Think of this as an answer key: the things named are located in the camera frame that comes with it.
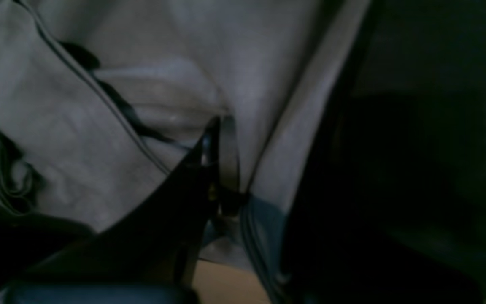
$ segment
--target tan floor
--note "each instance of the tan floor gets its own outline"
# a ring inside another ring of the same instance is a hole
[[[198,261],[192,286],[202,304],[269,304],[256,275],[221,264]]]

